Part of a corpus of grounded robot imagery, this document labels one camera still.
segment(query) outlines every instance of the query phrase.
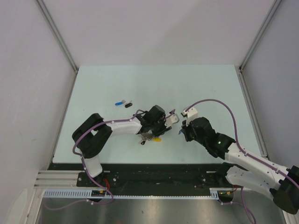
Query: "white panel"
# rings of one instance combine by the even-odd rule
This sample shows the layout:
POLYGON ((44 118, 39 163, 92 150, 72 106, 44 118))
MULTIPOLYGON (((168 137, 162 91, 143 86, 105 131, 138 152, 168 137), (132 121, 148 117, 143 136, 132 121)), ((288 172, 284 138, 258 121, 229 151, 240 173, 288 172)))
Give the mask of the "white panel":
POLYGON ((273 0, 46 0, 78 65, 240 65, 273 0))
MULTIPOLYGON (((181 66, 82 66, 71 96, 53 162, 81 163, 72 153, 73 132, 93 113, 104 119, 130 118, 137 109, 159 105, 166 112, 179 114, 192 103, 215 98, 228 104, 235 113, 242 145, 259 154, 255 134, 233 65, 181 66), (133 106, 115 106, 121 100, 133 106)), ((234 137, 234 126, 227 109, 216 102, 195 106, 199 117, 210 120, 220 133, 234 137)), ((186 142, 178 135, 182 122, 161 136, 162 142, 138 144, 134 134, 110 138, 100 152, 102 163, 211 163, 212 157, 199 143, 186 142)))
POLYGON ((299 166, 299 1, 283 1, 244 76, 271 159, 299 166))
POLYGON ((50 157, 74 74, 35 2, 0 3, 0 223, 50 157))

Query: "gray wall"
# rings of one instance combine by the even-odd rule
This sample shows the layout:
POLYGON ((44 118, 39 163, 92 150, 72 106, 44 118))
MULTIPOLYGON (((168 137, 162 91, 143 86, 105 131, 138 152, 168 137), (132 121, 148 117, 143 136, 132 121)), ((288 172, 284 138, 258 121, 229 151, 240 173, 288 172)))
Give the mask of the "gray wall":
POLYGON ((49 159, 73 79, 35 2, 0 1, 0 223, 49 159))
POLYGON ((244 70, 271 159, 299 166, 299 1, 282 2, 244 70))

